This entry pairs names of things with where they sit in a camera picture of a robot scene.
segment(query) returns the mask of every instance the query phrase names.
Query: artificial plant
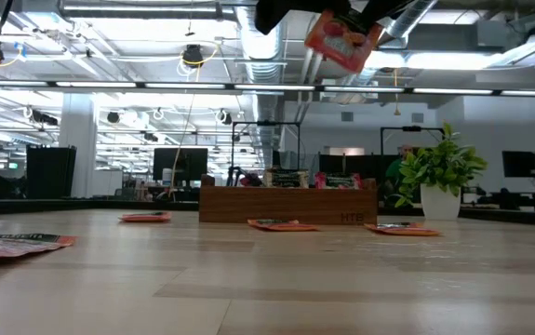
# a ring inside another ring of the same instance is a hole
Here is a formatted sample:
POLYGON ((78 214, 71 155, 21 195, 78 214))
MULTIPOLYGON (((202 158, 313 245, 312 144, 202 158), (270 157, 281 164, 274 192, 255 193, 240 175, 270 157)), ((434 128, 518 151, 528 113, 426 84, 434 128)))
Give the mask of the artificial plant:
POLYGON ((454 133, 450 124, 445 123, 443 130, 443 139, 435 148, 420 148, 416 155, 408 154, 401 163, 399 172, 404 179, 396 207, 411 204, 412 196, 421 184, 437 186, 443 192, 459 196, 461 187, 487 168, 487 162, 475 155, 474 147, 461 147, 456 143, 460 134, 454 133))

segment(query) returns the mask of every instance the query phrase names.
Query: white pot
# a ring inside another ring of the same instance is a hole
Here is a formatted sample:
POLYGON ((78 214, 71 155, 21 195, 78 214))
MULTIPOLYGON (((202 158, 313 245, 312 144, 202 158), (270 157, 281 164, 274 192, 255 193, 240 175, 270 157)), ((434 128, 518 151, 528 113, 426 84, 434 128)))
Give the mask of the white pot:
POLYGON ((426 220, 455 221, 460 214, 460 195, 454 196, 451 191, 443 192, 438 186, 420 185, 422 209, 426 220))

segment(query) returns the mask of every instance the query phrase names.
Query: wooden crate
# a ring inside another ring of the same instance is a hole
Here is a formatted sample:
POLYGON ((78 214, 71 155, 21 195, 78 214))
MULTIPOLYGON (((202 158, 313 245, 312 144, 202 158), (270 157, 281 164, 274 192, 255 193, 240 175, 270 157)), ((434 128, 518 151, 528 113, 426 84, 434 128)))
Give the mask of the wooden crate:
POLYGON ((299 220, 306 224, 377 222, 376 190, 201 187, 199 221, 299 220))

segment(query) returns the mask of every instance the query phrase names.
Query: potted plant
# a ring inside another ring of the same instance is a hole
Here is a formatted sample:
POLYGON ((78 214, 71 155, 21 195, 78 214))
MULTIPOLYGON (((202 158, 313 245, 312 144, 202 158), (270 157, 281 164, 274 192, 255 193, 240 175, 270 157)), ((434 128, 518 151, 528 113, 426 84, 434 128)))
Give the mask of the potted plant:
POLYGON ((420 187, 422 209, 426 220, 455 221, 460 213, 461 187, 480 175, 487 162, 475 155, 475 148, 460 147, 451 125, 443 125, 445 136, 435 148, 421 148, 416 155, 408 154, 399 172, 404 176, 395 204, 412 203, 420 187))

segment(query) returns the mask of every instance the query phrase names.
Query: pillar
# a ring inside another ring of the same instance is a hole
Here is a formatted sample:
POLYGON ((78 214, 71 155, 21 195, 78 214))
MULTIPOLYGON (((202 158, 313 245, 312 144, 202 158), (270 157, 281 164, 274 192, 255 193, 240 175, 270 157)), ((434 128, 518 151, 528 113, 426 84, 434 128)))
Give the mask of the pillar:
POLYGON ((93 94, 65 93, 60 120, 59 147, 77 148, 72 197, 91 197, 96 167, 99 113, 93 94))

